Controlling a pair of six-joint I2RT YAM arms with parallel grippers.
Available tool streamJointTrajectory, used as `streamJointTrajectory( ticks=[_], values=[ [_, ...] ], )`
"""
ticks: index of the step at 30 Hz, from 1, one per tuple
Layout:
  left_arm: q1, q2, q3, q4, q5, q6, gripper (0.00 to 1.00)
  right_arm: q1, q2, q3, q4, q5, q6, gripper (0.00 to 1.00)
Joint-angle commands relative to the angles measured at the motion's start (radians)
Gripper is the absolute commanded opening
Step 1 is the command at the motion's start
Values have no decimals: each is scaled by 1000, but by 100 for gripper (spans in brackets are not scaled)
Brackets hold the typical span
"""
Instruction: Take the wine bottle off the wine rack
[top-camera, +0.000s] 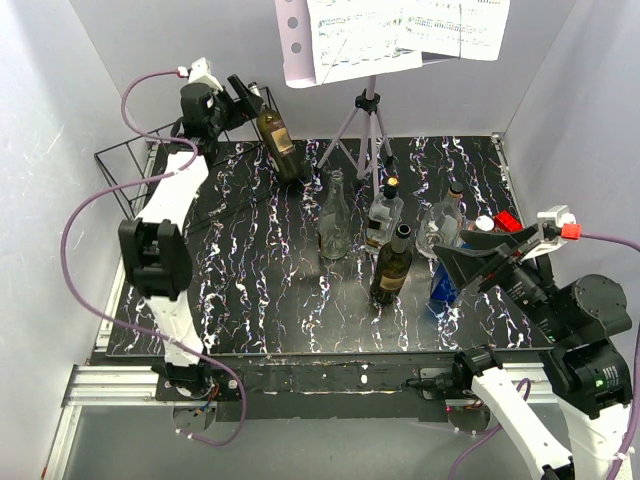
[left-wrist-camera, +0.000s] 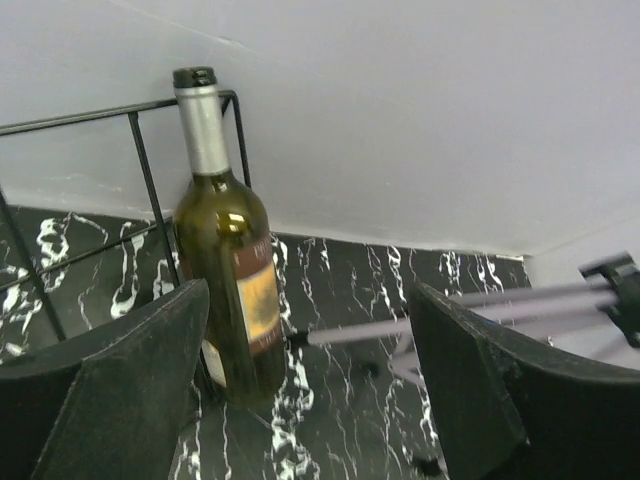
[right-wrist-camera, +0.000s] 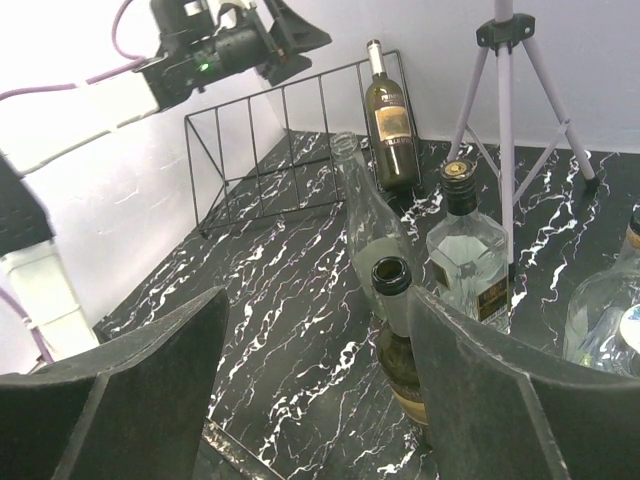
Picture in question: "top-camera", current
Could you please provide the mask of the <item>tall clear bottle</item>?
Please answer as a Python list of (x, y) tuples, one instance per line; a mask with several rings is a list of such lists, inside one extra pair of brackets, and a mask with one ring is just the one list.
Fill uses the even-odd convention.
[(328, 195), (318, 217), (318, 244), (321, 255), (330, 260), (342, 258), (349, 250), (350, 223), (341, 170), (329, 176)]

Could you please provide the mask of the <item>clear bottle black cap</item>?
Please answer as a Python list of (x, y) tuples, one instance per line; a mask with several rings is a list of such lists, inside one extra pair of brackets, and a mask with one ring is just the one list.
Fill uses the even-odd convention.
[(398, 194), (399, 180), (389, 177), (374, 197), (368, 213), (365, 250), (376, 255), (391, 240), (401, 218), (404, 201)]

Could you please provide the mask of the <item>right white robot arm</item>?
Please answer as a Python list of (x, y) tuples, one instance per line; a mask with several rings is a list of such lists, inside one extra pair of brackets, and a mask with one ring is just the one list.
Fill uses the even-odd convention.
[(551, 343), (540, 353), (544, 374), (564, 415), (571, 441), (564, 448), (509, 382), (487, 345), (461, 351), (448, 383), (477, 397), (517, 447), (534, 479), (630, 479), (632, 442), (639, 422), (639, 366), (629, 365), (611, 338), (631, 329), (623, 288), (600, 274), (563, 288), (537, 248), (578, 240), (576, 223), (531, 225), (512, 233), (464, 231), (464, 248), (434, 251), (455, 286), (499, 287)]

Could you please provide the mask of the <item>blue square bottle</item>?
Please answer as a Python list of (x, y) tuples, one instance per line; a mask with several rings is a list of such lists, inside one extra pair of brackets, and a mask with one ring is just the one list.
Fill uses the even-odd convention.
[(430, 301), (453, 305), (460, 294), (445, 266), (439, 262), (431, 280)]

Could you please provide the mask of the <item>dark green wine bottle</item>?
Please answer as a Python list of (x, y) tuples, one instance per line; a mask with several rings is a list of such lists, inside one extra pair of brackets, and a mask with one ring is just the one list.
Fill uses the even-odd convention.
[(248, 89), (262, 100), (256, 124), (276, 176), (281, 184), (292, 184), (304, 176), (304, 170), (285, 122), (278, 111), (266, 104), (256, 82), (251, 82)]

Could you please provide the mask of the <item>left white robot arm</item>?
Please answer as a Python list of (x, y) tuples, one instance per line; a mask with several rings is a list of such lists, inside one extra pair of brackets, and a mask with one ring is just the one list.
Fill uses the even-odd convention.
[(127, 282), (150, 309), (162, 337), (164, 362), (158, 372), (193, 400), (212, 390), (212, 368), (191, 314), (188, 289), (193, 262), (183, 226), (195, 195), (219, 154), (221, 134), (256, 118), (262, 103), (235, 74), (227, 87), (191, 80), (180, 90), (182, 114), (161, 146), (167, 151), (162, 180), (145, 206), (118, 228)]

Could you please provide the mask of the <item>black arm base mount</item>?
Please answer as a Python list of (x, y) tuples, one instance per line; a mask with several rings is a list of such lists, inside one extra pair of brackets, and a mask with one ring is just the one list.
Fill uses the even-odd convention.
[(250, 420), (417, 419), (445, 422), (475, 404), (450, 379), (451, 353), (225, 354)]

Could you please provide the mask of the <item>small clear glass bottle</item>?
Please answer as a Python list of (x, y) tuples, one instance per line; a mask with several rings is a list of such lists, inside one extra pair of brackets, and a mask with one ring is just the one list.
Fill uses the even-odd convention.
[(463, 226), (460, 200), (463, 185), (452, 182), (447, 194), (424, 213), (416, 235), (416, 249), (426, 258), (436, 259), (433, 247), (437, 244), (454, 246)]

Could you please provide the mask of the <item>green wine bottle silver neck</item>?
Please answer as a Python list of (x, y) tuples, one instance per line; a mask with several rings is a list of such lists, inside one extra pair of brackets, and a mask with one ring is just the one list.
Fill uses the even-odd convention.
[(411, 234), (408, 224), (399, 224), (391, 240), (379, 251), (370, 287), (372, 299), (379, 304), (391, 304), (404, 285), (413, 261)]

